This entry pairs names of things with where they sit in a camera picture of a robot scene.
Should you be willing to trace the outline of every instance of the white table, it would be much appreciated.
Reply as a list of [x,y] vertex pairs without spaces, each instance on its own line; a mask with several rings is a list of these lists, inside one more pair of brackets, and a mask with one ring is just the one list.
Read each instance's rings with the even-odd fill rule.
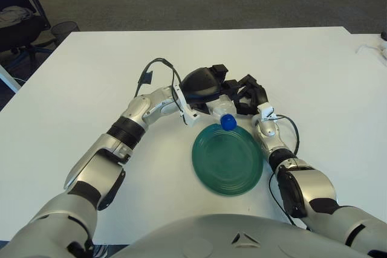
[[[155,57],[167,58],[182,77],[218,63],[229,79],[256,77],[276,112],[297,123],[299,157],[329,176],[339,204],[387,221],[387,69],[373,53],[356,54],[358,42],[342,27],[72,33],[0,112],[0,240],[62,191],[70,168],[126,108]],[[153,84],[141,91],[170,82],[169,69],[154,65]],[[268,193],[267,165],[241,196],[219,196],[200,183],[190,153],[211,122],[191,129],[175,113],[150,127],[114,202],[99,213],[95,242],[133,243],[198,214],[285,221]],[[250,130],[248,119],[238,122]],[[290,125],[280,126],[293,147]]]

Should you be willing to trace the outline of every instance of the wire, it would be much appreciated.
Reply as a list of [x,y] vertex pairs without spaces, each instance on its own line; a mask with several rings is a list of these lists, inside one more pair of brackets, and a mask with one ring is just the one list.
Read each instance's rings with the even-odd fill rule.
[[[151,67],[151,65],[153,63],[157,63],[157,62],[161,62],[163,63],[164,65],[166,65],[168,68],[170,68],[172,70],[172,84],[171,84],[171,90],[172,90],[172,98],[177,106],[177,108],[179,109],[180,112],[183,112],[184,111],[181,109],[181,107],[179,106],[179,104],[177,103],[177,100],[175,98],[175,95],[174,95],[174,82],[175,82],[175,75],[179,81],[179,85],[181,86],[181,78],[179,76],[179,74],[177,73],[176,69],[174,68],[173,64],[171,64],[170,62],[168,62],[166,59],[162,58],[162,57],[158,57],[156,59],[154,59],[153,61],[151,61],[150,63],[148,63],[144,70],[142,71],[141,75],[140,75],[140,78],[138,79],[138,85],[137,85],[137,89],[135,90],[135,94],[134,94],[134,97],[136,98],[138,96],[138,92],[143,84],[143,80],[144,80],[144,77],[145,77],[145,74],[148,72],[148,69]],[[186,118],[184,117],[184,114],[181,115],[182,118],[183,118],[183,121],[184,121],[184,124],[187,125],[187,122],[186,122]]]
[[294,129],[294,132],[296,134],[296,138],[297,138],[297,141],[296,141],[296,147],[294,148],[294,154],[297,155],[298,153],[298,148],[300,147],[300,135],[299,135],[299,132],[298,132],[298,128],[297,128],[297,125],[296,123],[290,118],[290,117],[287,117],[285,115],[280,115],[280,114],[277,114],[277,116],[279,116],[279,118],[270,118],[269,120],[280,120],[280,119],[286,119],[288,120],[291,125],[293,126],[293,129]]
[[20,78],[15,78],[15,77],[13,77],[15,80],[18,80],[18,81],[22,81],[22,82],[26,82],[26,80],[23,80],[23,79],[20,79]]
[[270,179],[268,181],[268,190],[270,191],[270,194],[272,195],[272,198],[274,199],[274,201],[277,203],[278,207],[281,209],[281,211],[284,212],[284,214],[286,215],[286,217],[288,218],[290,223],[295,226],[296,224],[293,222],[293,220],[291,219],[290,215],[281,207],[281,205],[279,204],[279,202],[277,201],[277,199],[275,198],[275,196],[273,194],[272,186],[271,186],[273,176],[274,176],[274,172],[272,173],[272,175],[271,175],[271,177],[270,177]]
[[356,49],[356,53],[357,54],[359,54],[360,53],[360,50],[362,50],[362,48],[371,48],[371,49],[373,49],[373,50],[377,50],[378,52],[380,52],[380,49],[378,49],[377,47],[372,47],[372,46],[370,46],[370,45],[361,45],[360,47],[358,47],[357,49]]
[[[290,117],[287,117],[285,115],[280,115],[280,114],[277,114],[278,118],[270,118],[269,120],[280,120],[280,119],[286,119],[288,120],[291,125],[293,126],[294,128],[294,132],[296,134],[296,138],[297,138],[297,141],[296,141],[296,147],[294,148],[294,155],[297,155],[298,153],[298,148],[300,146],[300,135],[299,135],[299,132],[298,132],[298,128],[297,128],[297,125],[296,123],[290,118]],[[290,223],[294,226],[296,226],[296,224],[293,222],[293,220],[291,219],[290,215],[281,207],[281,205],[279,204],[279,202],[277,201],[277,199],[275,198],[274,194],[273,194],[273,191],[272,191],[272,179],[273,179],[273,176],[274,176],[274,172],[272,173],[269,181],[268,181],[268,190],[270,191],[270,194],[272,195],[272,198],[274,199],[274,201],[277,203],[278,207],[281,209],[281,211],[286,215],[286,217],[288,218],[288,220],[290,221]]]
[[149,67],[150,67],[153,63],[157,63],[157,62],[161,62],[161,63],[163,63],[164,65],[166,65],[168,68],[170,68],[170,69],[174,72],[174,74],[176,74],[177,79],[178,79],[178,81],[179,81],[179,85],[181,85],[181,79],[180,79],[180,76],[179,76],[179,74],[177,73],[177,71],[175,70],[173,64],[171,64],[170,62],[168,62],[166,59],[163,59],[162,57],[158,57],[158,58],[154,59],[153,61],[151,61],[150,63],[148,63],[148,64],[145,66],[143,72],[141,73],[140,78],[138,79],[138,85],[137,85],[137,89],[135,90],[134,97],[137,97],[138,92],[139,92],[139,90],[140,90],[140,88],[141,88],[141,86],[142,86],[142,84],[143,84],[142,81],[143,81],[143,79],[144,79],[145,74],[148,72]]

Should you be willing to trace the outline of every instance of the black cable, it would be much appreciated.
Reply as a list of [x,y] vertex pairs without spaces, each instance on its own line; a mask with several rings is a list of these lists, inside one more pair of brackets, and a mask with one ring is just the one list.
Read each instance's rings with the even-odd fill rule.
[[279,118],[271,118],[271,119],[269,119],[269,120],[286,119],[286,120],[288,120],[288,121],[291,123],[291,125],[293,126],[294,132],[295,132],[296,138],[297,138],[297,141],[296,141],[296,147],[294,148],[294,154],[297,155],[297,153],[298,153],[298,148],[300,147],[300,135],[299,135],[299,132],[298,132],[298,128],[297,128],[296,123],[295,123],[290,117],[287,117],[287,116],[285,116],[285,115],[277,114],[277,116],[279,116]]
[[[286,120],[288,120],[288,121],[291,123],[291,125],[293,126],[294,132],[295,132],[296,138],[297,138],[297,141],[296,141],[296,147],[294,148],[294,154],[297,155],[297,153],[298,153],[298,148],[299,148],[299,146],[300,146],[300,135],[299,135],[299,132],[298,132],[298,128],[297,128],[296,123],[295,123],[291,118],[289,118],[289,117],[287,117],[287,116],[285,116],[285,115],[277,114],[277,116],[278,116],[279,118],[271,118],[271,119],[269,119],[269,120],[286,119]],[[291,219],[290,215],[289,215],[289,214],[281,207],[281,205],[279,204],[279,202],[277,201],[277,199],[275,198],[275,196],[274,196],[274,194],[273,194],[273,192],[272,192],[272,179],[273,179],[273,176],[274,176],[274,172],[272,173],[272,175],[271,175],[271,177],[270,177],[270,179],[269,179],[269,181],[268,181],[268,190],[270,191],[270,194],[272,195],[272,198],[274,199],[274,201],[277,203],[278,207],[281,209],[281,211],[284,212],[284,214],[286,215],[286,217],[288,218],[288,220],[290,221],[290,223],[291,223],[292,225],[295,226],[296,224],[293,222],[293,220]]]
[[141,88],[141,86],[142,86],[142,84],[143,84],[142,81],[143,81],[143,79],[144,79],[145,74],[148,72],[149,67],[150,67],[153,63],[157,63],[157,62],[161,62],[161,63],[163,63],[164,65],[166,65],[168,68],[170,68],[170,69],[172,70],[172,72],[173,72],[174,74],[176,74],[177,79],[178,79],[178,81],[179,81],[179,85],[181,85],[181,79],[180,79],[180,76],[179,76],[179,74],[177,73],[177,71],[175,70],[173,64],[171,64],[170,62],[168,62],[166,59],[163,59],[162,57],[158,57],[158,58],[154,59],[153,61],[151,61],[149,64],[147,64],[147,65],[145,66],[144,70],[142,71],[142,73],[141,73],[141,75],[140,75],[140,78],[138,79],[137,89],[135,90],[135,94],[134,94],[134,97],[135,97],[135,98],[137,97],[138,92],[139,92],[139,90],[140,90],[140,88]]
[[274,172],[272,173],[269,181],[268,181],[268,190],[270,191],[270,194],[272,195],[272,198],[274,199],[274,201],[277,203],[278,207],[281,209],[281,211],[284,212],[284,214],[286,215],[286,217],[289,219],[290,223],[292,225],[296,225],[293,220],[291,219],[290,215],[281,207],[281,205],[279,204],[279,202],[277,201],[277,199],[275,198],[273,192],[272,192],[272,187],[271,187],[271,183],[272,183],[272,179],[273,179],[273,176],[274,176]]

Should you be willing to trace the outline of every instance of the gray cloth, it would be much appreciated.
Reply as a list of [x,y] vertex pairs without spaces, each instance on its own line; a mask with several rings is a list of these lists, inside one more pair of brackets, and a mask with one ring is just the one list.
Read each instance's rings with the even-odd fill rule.
[[33,17],[28,8],[9,6],[0,11],[0,28],[10,27]]

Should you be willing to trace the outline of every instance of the mesh trash can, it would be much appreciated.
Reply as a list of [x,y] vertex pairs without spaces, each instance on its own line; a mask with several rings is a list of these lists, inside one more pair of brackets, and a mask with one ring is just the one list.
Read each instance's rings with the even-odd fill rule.
[[65,21],[57,25],[54,25],[51,29],[51,33],[55,37],[55,44],[58,46],[72,31],[80,31],[76,22]]

